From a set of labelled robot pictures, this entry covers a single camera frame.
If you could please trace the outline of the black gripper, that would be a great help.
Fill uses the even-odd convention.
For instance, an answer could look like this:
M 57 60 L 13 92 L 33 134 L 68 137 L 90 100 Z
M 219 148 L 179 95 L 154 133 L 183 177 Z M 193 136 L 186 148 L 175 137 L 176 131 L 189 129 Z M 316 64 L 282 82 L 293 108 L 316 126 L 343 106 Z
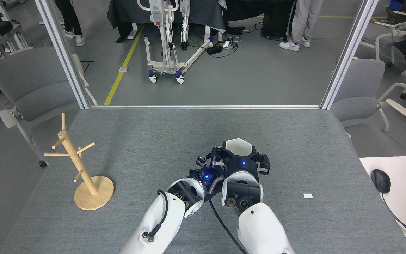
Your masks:
M 259 152 L 251 153 L 249 159 L 224 147 L 212 147 L 212 166 L 224 166 L 224 178 L 229 182 L 259 183 L 258 173 L 269 175 L 270 161 L 267 154 Z
M 202 166 L 200 169 L 191 169 L 188 178 L 194 178 L 202 183 L 204 188 L 209 191 L 213 181 L 224 175 L 224 166 L 217 165 L 217 151 L 207 151 L 207 153 L 200 154 L 196 159 L 196 164 Z

